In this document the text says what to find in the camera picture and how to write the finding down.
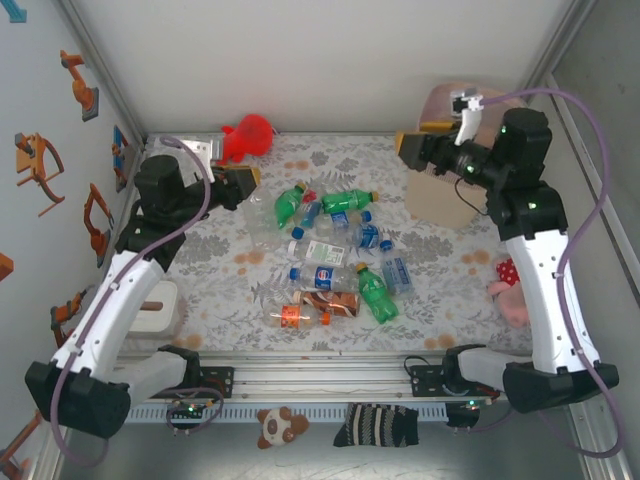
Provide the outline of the orange black claw wall sticker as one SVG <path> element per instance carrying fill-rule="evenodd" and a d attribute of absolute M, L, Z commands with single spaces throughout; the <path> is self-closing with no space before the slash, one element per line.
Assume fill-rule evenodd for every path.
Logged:
<path fill-rule="evenodd" d="M 64 164 L 54 145 L 39 133 L 31 135 L 16 133 L 14 136 L 14 144 L 16 147 L 16 172 L 28 173 L 28 175 L 22 180 L 19 180 L 16 185 L 20 187 L 33 181 L 50 200 L 50 205 L 38 213 L 38 216 L 42 217 L 65 200 L 64 196 L 56 195 L 49 186 L 49 182 L 52 179 L 65 172 Z M 51 174 L 46 173 L 46 154 L 49 154 L 53 158 L 56 165 L 56 171 Z"/>

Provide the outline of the clear bottle large blue label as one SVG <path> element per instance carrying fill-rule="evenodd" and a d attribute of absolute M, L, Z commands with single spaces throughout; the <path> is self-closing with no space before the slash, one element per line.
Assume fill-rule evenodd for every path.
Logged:
<path fill-rule="evenodd" d="M 371 223 L 357 223 L 349 227 L 348 239 L 356 248 L 371 249 L 379 246 L 381 233 Z"/>

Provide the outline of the tall clear bottle blue label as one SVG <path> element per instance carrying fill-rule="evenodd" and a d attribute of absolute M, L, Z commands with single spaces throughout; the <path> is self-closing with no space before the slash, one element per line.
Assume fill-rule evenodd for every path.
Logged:
<path fill-rule="evenodd" d="M 389 292 L 397 297 L 409 297 L 414 293 L 406 261 L 391 240 L 380 242 L 382 273 Z"/>

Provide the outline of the floral tablecloth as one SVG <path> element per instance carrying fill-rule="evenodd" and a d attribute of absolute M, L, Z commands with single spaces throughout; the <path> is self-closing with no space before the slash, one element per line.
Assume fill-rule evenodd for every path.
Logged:
<path fill-rule="evenodd" d="M 278 135 L 270 152 L 247 157 L 263 188 L 279 195 L 296 183 L 329 192 L 375 191 L 374 224 L 404 256 L 414 293 L 399 315 L 379 323 L 367 307 L 351 320 L 305 330 L 276 329 L 264 306 L 294 292 L 282 231 L 264 249 L 253 245 L 241 211 L 215 209 L 186 235 L 167 279 L 178 289 L 179 322 L 171 340 L 200 351 L 418 351 L 482 343 L 527 352 L 527 328 L 510 326 L 487 289 L 505 255 L 497 230 L 483 216 L 459 230 L 412 216 L 405 206 L 408 171 L 390 136 Z"/>

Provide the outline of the white plastic box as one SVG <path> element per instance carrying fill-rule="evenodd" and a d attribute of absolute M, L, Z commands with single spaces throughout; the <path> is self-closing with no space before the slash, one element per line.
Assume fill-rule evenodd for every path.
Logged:
<path fill-rule="evenodd" d="M 177 285 L 160 281 L 143 301 L 126 338 L 165 340 L 173 337 L 181 319 L 179 300 Z"/>

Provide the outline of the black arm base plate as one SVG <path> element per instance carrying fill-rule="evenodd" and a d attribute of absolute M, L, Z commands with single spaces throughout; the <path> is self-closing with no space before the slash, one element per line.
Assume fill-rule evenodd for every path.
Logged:
<path fill-rule="evenodd" d="M 414 397 L 478 397 L 497 399 L 500 393 L 490 387 L 471 384 L 452 390 L 445 382 L 441 365 L 415 364 L 408 367 L 412 395 Z"/>
<path fill-rule="evenodd" d="M 234 387 L 235 369 L 229 366 L 202 366 L 200 386 L 215 389 L 225 399 L 231 398 Z"/>

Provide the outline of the aluminium frame post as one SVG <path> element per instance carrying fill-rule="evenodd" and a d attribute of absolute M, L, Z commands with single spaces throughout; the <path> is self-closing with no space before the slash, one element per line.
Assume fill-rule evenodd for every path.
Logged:
<path fill-rule="evenodd" d="M 544 86 L 558 67 L 599 0 L 568 0 L 568 6 L 546 28 L 518 89 Z"/>
<path fill-rule="evenodd" d="M 118 85 L 114 71 L 110 67 L 99 43 L 83 18 L 75 0 L 50 0 L 57 13 L 65 23 L 67 30 L 74 38 L 81 55 L 89 61 L 89 68 L 94 72 L 96 80 L 106 91 L 114 109 L 124 121 L 133 138 L 142 146 L 146 144 L 148 134 L 140 122 L 134 109 Z"/>

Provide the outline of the blue translucent plastic bottle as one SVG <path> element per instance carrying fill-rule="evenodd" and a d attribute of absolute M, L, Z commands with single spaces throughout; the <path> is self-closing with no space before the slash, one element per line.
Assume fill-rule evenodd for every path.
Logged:
<path fill-rule="evenodd" d="M 294 214 L 294 228 L 291 236 L 295 240 L 303 238 L 304 234 L 313 228 L 316 217 L 321 211 L 322 203 L 320 201 L 311 201 L 303 203 Z"/>

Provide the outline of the aluminium frame rail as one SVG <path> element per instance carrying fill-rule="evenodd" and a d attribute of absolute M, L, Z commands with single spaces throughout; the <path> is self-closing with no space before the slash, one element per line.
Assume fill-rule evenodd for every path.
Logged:
<path fill-rule="evenodd" d="M 41 413 L 48 413 L 53 404 L 61 413 L 78 415 L 91 409 L 128 412 L 154 398 L 222 395 L 200 386 L 202 366 L 235 369 L 228 398 L 235 402 L 379 402 L 413 396 L 409 375 L 401 372 L 400 358 L 393 355 L 199 356 L 165 345 L 151 355 L 126 359 L 119 369 L 113 359 L 97 364 L 90 356 L 89 350 L 76 359 L 58 352 L 47 364 L 31 364 L 25 382 Z"/>

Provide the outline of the beige plastic waste bin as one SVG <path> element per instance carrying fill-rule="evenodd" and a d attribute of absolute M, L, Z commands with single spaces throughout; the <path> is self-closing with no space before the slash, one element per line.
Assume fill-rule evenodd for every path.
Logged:
<path fill-rule="evenodd" d="M 424 171 L 410 170 L 405 205 L 420 220 L 454 230 L 468 226 L 484 210 L 486 191 L 465 182 L 456 184 L 453 173 L 433 174 L 429 165 Z"/>

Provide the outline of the green plastic bottle yellow cap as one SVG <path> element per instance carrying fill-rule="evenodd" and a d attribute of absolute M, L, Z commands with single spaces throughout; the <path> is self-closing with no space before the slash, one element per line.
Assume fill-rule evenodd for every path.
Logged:
<path fill-rule="evenodd" d="M 283 229 L 302 203 L 307 185 L 298 182 L 279 195 L 274 204 L 274 212 L 279 229 Z"/>
<path fill-rule="evenodd" d="M 327 214 L 340 213 L 347 210 L 361 210 L 378 200 L 379 193 L 377 191 L 360 189 L 326 194 L 321 198 L 323 211 Z"/>
<path fill-rule="evenodd" d="M 371 271 L 366 263 L 356 265 L 356 274 L 359 292 L 376 321 L 384 324 L 395 319 L 399 310 L 382 278 Z"/>

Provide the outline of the clear bottle green white label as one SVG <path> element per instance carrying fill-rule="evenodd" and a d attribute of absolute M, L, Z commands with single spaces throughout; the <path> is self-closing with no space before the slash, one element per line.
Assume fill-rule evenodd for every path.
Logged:
<path fill-rule="evenodd" d="M 345 247 L 309 239 L 291 240 L 287 254 L 303 262 L 331 267 L 344 267 L 347 259 Z"/>

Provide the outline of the clear Pepsi bottle blue cap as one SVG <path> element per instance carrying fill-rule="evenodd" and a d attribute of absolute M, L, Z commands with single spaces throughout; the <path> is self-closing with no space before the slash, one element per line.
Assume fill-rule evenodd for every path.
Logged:
<path fill-rule="evenodd" d="M 358 278 L 354 271 L 327 265 L 303 265 L 289 270 L 289 279 L 304 290 L 356 292 Z"/>

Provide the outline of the red plush toy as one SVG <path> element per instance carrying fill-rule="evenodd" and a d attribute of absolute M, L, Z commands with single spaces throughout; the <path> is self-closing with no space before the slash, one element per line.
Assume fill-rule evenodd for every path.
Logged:
<path fill-rule="evenodd" d="M 221 127 L 224 134 L 218 165 L 240 163 L 245 156 L 263 156 L 271 148 L 274 129 L 261 115 L 248 114 L 236 126 Z"/>

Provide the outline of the pink doll red polka-dot dress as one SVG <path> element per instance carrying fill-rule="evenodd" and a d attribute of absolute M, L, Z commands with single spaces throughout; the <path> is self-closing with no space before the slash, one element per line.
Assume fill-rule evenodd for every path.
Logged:
<path fill-rule="evenodd" d="M 495 263 L 497 280 L 488 286 L 488 294 L 494 299 L 501 315 L 513 328 L 529 325 L 529 313 L 515 263 L 505 256 Z"/>

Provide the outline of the blue orange wall sticker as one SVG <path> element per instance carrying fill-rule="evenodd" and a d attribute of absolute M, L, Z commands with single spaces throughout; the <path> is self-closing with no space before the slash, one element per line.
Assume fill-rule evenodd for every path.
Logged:
<path fill-rule="evenodd" d="M 121 129 L 113 127 L 112 139 L 112 166 L 115 174 L 115 188 L 119 193 L 127 186 L 130 171 L 133 165 L 135 149 L 129 144 Z"/>

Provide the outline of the black white striped sock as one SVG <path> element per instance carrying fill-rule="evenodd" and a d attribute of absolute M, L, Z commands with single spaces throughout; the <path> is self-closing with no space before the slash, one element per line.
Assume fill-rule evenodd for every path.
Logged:
<path fill-rule="evenodd" d="M 401 405 L 350 403 L 333 446 L 404 448 L 419 444 L 418 412 Z"/>

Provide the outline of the brown white panda plush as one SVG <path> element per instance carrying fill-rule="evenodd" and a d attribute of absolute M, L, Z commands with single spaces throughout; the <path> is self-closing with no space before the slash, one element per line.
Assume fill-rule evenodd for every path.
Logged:
<path fill-rule="evenodd" d="M 259 449 L 287 445 L 304 434 L 310 426 L 306 416 L 293 414 L 286 406 L 259 410 L 256 418 L 261 425 L 257 441 Z"/>

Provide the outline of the clear crushed plastic bottle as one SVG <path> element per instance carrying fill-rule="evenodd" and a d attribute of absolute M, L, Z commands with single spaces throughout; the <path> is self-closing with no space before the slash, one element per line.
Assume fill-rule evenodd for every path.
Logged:
<path fill-rule="evenodd" d="M 256 190 L 244 203 L 246 229 L 256 249 L 276 250 L 280 234 L 275 215 L 275 201 L 268 191 Z"/>

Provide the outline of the small controller board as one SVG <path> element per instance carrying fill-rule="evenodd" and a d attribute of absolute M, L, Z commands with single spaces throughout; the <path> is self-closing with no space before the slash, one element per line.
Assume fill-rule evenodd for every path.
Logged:
<path fill-rule="evenodd" d="M 169 416 L 172 419 L 201 419 L 209 403 L 198 403 L 186 400 L 177 400 L 169 408 Z"/>
<path fill-rule="evenodd" d="M 480 403 L 476 400 L 446 402 L 446 425 L 453 429 L 472 429 L 480 418 Z"/>

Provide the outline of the bottle with brown label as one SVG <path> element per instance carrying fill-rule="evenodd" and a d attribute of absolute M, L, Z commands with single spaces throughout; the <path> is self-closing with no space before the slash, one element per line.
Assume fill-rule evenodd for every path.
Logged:
<path fill-rule="evenodd" d="M 354 318 L 360 312 L 360 298 L 355 293 L 337 291 L 295 291 L 294 303 L 312 306 L 318 311 L 330 315 Z"/>

